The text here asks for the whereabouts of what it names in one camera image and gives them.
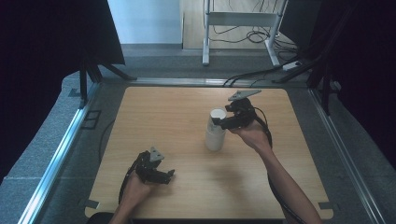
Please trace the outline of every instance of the white wall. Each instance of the white wall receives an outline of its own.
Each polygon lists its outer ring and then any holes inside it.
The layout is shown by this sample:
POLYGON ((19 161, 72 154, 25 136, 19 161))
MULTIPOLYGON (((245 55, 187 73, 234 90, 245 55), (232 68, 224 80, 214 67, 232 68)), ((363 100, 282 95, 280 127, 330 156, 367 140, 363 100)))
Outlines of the white wall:
POLYGON ((181 44, 179 0, 108 0, 121 44, 181 44))

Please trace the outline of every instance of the wooden tabletop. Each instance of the wooden tabletop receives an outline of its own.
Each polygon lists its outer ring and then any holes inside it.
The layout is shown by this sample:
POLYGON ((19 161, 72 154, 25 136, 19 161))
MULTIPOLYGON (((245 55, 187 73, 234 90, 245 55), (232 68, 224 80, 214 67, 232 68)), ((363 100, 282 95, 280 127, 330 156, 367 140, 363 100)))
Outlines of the wooden tabletop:
MULTIPOLYGON (((175 169, 169 185, 160 185, 134 211, 140 218, 284 218, 268 186, 265 166, 239 136, 227 131, 223 149, 205 147, 209 113, 228 105, 237 89, 131 87, 125 91, 87 207, 114 212, 120 185, 140 152, 156 147, 165 159, 158 167, 175 169)), ((287 171, 320 210, 328 202, 289 96, 284 90, 263 89, 249 97, 264 111, 273 135, 273 150, 287 171)))

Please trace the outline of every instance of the black curtain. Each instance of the black curtain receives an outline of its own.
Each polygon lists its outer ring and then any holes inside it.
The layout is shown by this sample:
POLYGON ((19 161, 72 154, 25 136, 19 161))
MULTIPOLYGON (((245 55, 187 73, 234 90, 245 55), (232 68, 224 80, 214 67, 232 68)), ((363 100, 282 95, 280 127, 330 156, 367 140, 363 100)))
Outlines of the black curtain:
POLYGON ((338 96, 396 167, 396 3, 361 0, 330 58, 338 96))
POLYGON ((1 177, 87 56, 124 64, 106 0, 0 2, 1 177))

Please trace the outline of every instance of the white cup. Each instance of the white cup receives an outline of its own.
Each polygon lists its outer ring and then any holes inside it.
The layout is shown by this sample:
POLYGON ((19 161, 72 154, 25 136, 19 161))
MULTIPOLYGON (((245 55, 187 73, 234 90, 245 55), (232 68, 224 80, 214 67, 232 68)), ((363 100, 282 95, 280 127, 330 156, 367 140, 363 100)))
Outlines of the white cup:
POLYGON ((224 144, 225 130, 221 126, 215 125, 212 119, 225 119, 227 112, 223 108, 214 108, 210 111, 209 121, 207 122, 205 144, 211 151, 219 151, 224 144))

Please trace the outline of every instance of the black cable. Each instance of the black cable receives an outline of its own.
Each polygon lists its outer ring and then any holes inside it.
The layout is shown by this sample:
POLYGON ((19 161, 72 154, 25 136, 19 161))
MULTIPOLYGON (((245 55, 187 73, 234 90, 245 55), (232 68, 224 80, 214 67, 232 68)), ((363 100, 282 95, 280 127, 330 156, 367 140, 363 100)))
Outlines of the black cable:
POLYGON ((281 50, 281 51, 278 51, 277 52, 277 57, 278 58, 280 58, 281 60, 283 60, 283 61, 290 61, 290 59, 286 59, 286 58, 284 58, 283 56, 281 56, 281 53, 291 53, 291 51, 288 51, 288 50, 281 50))
POLYGON ((293 51, 293 52, 296 52, 296 51, 297 51, 297 49, 295 49, 295 48, 290 48, 290 47, 282 46, 281 44, 279 44, 279 40, 275 40, 275 41, 274 41, 274 46, 275 46, 276 48, 278 48, 278 49, 286 49, 286 50, 293 51))
POLYGON ((262 112, 262 116, 264 117, 265 125, 266 125, 266 127, 267 127, 267 129, 268 129, 267 117, 265 117, 264 111, 262 111, 262 110, 261 110, 260 108, 258 108, 258 107, 253 107, 253 108, 255 108, 255 109, 259 110, 260 112, 262 112))
MULTIPOLYGON (((265 0, 259 0, 259 1, 257 2, 257 4, 255 5, 255 7, 252 9, 252 12, 254 11, 254 9, 256 8, 256 6, 257 6, 259 3, 262 3, 261 6, 260 6, 260 12, 262 12, 262 8, 263 8, 264 2, 265 2, 265 0)), ((267 4, 267 7, 265 8, 264 11, 266 11, 267 8, 269 7, 269 1, 267 1, 267 3, 268 3, 268 4, 267 4)), ((231 1, 230 1, 230 0, 229 0, 229 7, 230 7, 231 11, 233 11, 233 7, 231 6, 231 1)), ((204 13, 205 13, 205 1, 203 2, 203 9, 204 9, 204 13)), ((215 10, 215 1, 213 1, 212 10, 213 10, 213 11, 215 10)), ((228 33, 228 32, 230 32, 230 31, 232 31, 232 30, 234 30, 234 29, 240 27, 240 26, 235 26, 235 27, 232 27, 232 28, 230 28, 230 29, 228 29, 228 30, 218 32, 218 31, 216 30, 216 26, 215 26, 215 25, 212 25, 212 26, 213 26, 213 31, 214 31, 215 34, 217 34, 217 35, 222 35, 222 34, 228 33)), ((225 43, 231 43, 231 44, 236 44, 236 43, 240 43, 240 42, 245 41, 245 40, 249 40, 251 43, 260 44, 260 43, 264 42, 264 40, 265 40, 266 38, 269 37, 269 32, 268 32, 267 30, 265 30, 263 27, 262 27, 262 29, 265 31, 265 33, 264 33, 264 32, 261 32, 261 31, 254 31, 254 27, 253 27, 252 31, 250 31, 250 32, 247 33, 247 37, 245 37, 245 38, 243 38, 243 39, 240 39, 240 40, 234 40, 234 41, 232 41, 232 40, 224 40, 224 39, 213 39, 213 38, 210 38, 210 37, 209 37, 209 40, 214 41, 214 42, 218 41, 218 42, 225 42, 225 43), (258 36, 258 37, 260 38, 260 40, 257 41, 257 40, 251 39, 251 37, 253 37, 253 36, 258 36)))
POLYGON ((277 192, 270 176, 268 176, 268 184, 270 185, 270 189, 273 192, 276 200, 279 202, 280 206, 282 206, 283 209, 285 209, 285 211, 287 213, 289 213, 289 215, 291 215, 291 217, 297 221, 299 224, 305 224, 305 222, 297 215, 295 214, 285 203, 285 201, 283 201, 282 197, 280 197, 279 193, 277 192))
POLYGON ((276 4, 277 4, 277 0, 275 0, 275 3, 274 3, 273 13, 275 12, 276 4))
POLYGON ((267 7, 265 8, 265 10, 262 10, 262 6, 260 7, 260 12, 266 12, 268 7, 270 6, 270 0, 267 1, 267 7))
POLYGON ((296 44, 294 44, 294 43, 289 43, 289 42, 282 41, 282 40, 277 40, 277 42, 280 42, 280 43, 282 43, 282 44, 288 44, 288 45, 296 46, 296 44))
POLYGON ((288 64, 288 63, 291 63, 291 62, 294 62, 297 58, 298 58, 298 56, 295 56, 295 57, 293 57, 292 59, 290 59, 290 60, 288 60, 288 61, 282 63, 280 66, 274 67, 274 68, 271 68, 271 69, 268 69, 268 70, 263 70, 263 71, 258 71, 258 72, 252 72, 252 73, 246 73, 246 74, 243 74, 243 75, 238 75, 238 76, 230 77, 230 78, 228 78, 228 79, 223 83, 222 87, 225 87, 225 85, 227 84, 227 82, 229 82, 231 79, 233 79, 233 82, 230 84, 229 87, 232 87, 233 84, 234 84, 238 79, 240 79, 240 78, 242 78, 242 77, 255 77, 255 76, 257 76, 257 75, 261 75, 262 73, 275 72, 276 70, 279 70, 280 68, 282 68, 283 65, 288 64))
POLYGON ((265 78, 263 77, 263 78, 259 78, 259 79, 256 79, 253 83, 251 83, 250 84, 250 88, 252 88, 253 87, 253 85, 256 83, 256 82, 258 82, 258 81, 262 81, 262 80, 265 80, 265 78))
POLYGON ((128 183, 128 180, 129 180, 129 178, 131 177, 132 172, 133 172, 134 169, 136 168, 137 163, 141 160, 142 156, 143 156, 142 153, 140 153, 140 154, 137 156, 137 159, 134 161, 134 163, 132 163, 132 166, 128 169, 128 171, 127 171, 126 174, 125 174, 125 177, 124 177, 123 180, 122 180, 122 184, 121 184, 121 188, 120 188, 120 193, 119 193, 119 203, 121 202, 122 195, 123 195, 123 192, 124 192, 124 190, 125 190, 125 187, 126 187, 126 185, 127 185, 127 183, 128 183))

